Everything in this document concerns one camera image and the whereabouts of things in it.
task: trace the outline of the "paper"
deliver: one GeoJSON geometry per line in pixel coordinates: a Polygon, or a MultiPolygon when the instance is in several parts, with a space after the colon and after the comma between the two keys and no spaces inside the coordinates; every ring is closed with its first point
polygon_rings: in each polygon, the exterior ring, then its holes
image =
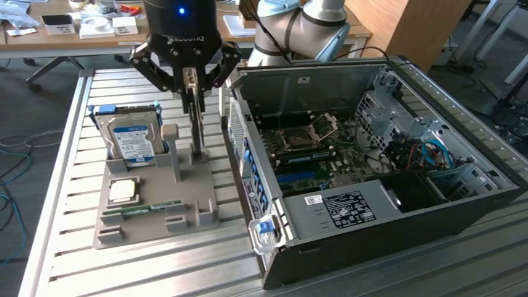
{"type": "Polygon", "coordinates": [[[24,30],[7,30],[5,32],[9,34],[9,36],[20,36],[20,35],[35,33],[36,30],[33,28],[31,28],[31,29],[24,29],[24,30]]]}
{"type": "Polygon", "coordinates": [[[237,15],[224,15],[224,22],[232,36],[235,37],[255,36],[256,29],[245,29],[241,26],[237,15]]]}

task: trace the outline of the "white sticker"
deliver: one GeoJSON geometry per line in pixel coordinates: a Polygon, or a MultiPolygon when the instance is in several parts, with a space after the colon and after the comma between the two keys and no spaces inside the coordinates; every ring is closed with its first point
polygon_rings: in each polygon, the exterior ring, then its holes
{"type": "Polygon", "coordinates": [[[133,163],[149,161],[155,158],[152,143],[147,140],[147,126],[119,127],[113,129],[123,158],[133,163]]]}
{"type": "Polygon", "coordinates": [[[121,41],[119,45],[143,45],[140,41],[121,41]]]}
{"type": "Polygon", "coordinates": [[[31,29],[23,29],[23,30],[7,30],[5,32],[9,34],[9,36],[20,36],[20,35],[35,33],[36,30],[33,28],[31,28],[31,29]]]}
{"type": "Polygon", "coordinates": [[[307,205],[323,203],[323,196],[321,195],[315,195],[315,196],[308,196],[304,198],[307,201],[307,205]]]}

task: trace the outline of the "cardboard box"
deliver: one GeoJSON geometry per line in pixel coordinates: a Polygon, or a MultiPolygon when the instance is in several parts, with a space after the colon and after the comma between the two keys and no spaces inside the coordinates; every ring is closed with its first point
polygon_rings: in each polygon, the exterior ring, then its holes
{"type": "Polygon", "coordinates": [[[73,20],[69,15],[43,15],[41,18],[49,35],[75,33],[73,20]]]}
{"type": "Polygon", "coordinates": [[[112,28],[116,35],[139,34],[135,17],[115,17],[112,19],[112,28]]]}

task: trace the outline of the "gray carpet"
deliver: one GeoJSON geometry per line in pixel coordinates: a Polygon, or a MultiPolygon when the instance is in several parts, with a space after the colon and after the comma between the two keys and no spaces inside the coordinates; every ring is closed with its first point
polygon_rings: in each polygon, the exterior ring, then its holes
{"type": "MultiPolygon", "coordinates": [[[[453,39],[457,42],[464,39],[473,22],[475,18],[457,26],[453,34],[453,39]]],[[[460,62],[471,62],[472,52],[480,41],[481,36],[469,47],[467,59],[460,62]]],[[[503,83],[503,80],[527,53],[528,42],[512,35],[504,35],[485,59],[488,69],[476,68],[472,76],[476,79],[491,79],[500,87],[508,89],[509,86],[503,83]]],[[[36,59],[40,64],[44,64],[48,60],[36,59]]],[[[87,68],[92,69],[128,67],[128,65],[116,62],[113,56],[109,55],[79,58],[79,61],[87,68]]],[[[37,83],[43,85],[43,91],[33,93],[27,88],[25,78],[29,77],[35,70],[36,67],[29,67],[23,64],[21,59],[15,59],[8,69],[0,71],[0,138],[16,135],[28,136],[64,127],[79,71],[72,64],[64,63],[37,80],[37,83]]],[[[429,75],[448,91],[455,91],[471,83],[469,79],[453,74],[444,67],[433,68],[429,71],[429,75]]],[[[484,103],[489,105],[493,102],[493,97],[483,92],[481,89],[480,84],[477,84],[473,87],[461,89],[455,96],[471,108],[481,108],[484,103]]],[[[521,97],[527,98],[527,94],[528,87],[523,89],[521,97]]],[[[43,139],[43,141],[55,141],[56,139],[57,136],[53,136],[43,139]]],[[[12,151],[24,152],[25,150],[27,148],[20,147],[12,151]]],[[[29,254],[56,154],[57,147],[35,149],[31,170],[21,178],[8,184],[11,194],[19,203],[23,214],[28,244],[17,256],[20,262],[13,262],[5,267],[0,267],[0,296],[3,297],[16,296],[19,292],[25,268],[23,258],[29,254]]],[[[0,174],[17,161],[19,157],[0,155],[0,174]]],[[[7,215],[7,211],[0,213],[0,224],[5,221],[7,215]]],[[[7,229],[0,232],[0,259],[11,255],[19,244],[20,230],[16,220],[12,220],[7,229]]]]}

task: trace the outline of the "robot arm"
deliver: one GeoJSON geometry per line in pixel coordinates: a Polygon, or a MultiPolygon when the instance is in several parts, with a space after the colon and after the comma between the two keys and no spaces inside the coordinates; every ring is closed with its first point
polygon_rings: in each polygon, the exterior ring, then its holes
{"type": "Polygon", "coordinates": [[[279,49],[260,25],[248,66],[287,64],[283,52],[295,51],[317,61],[329,62],[343,47],[349,31],[344,0],[311,0],[300,8],[299,0],[261,0],[257,14],[276,39],[279,49]]]}
{"type": "Polygon", "coordinates": [[[131,54],[131,63],[161,91],[181,96],[189,114],[193,157],[204,155],[201,112],[204,92],[219,87],[240,60],[235,43],[220,38],[215,0],[144,0],[148,41],[131,54]],[[217,50],[221,62],[205,73],[217,50]],[[171,65],[169,75],[151,60],[155,53],[171,65]]]}

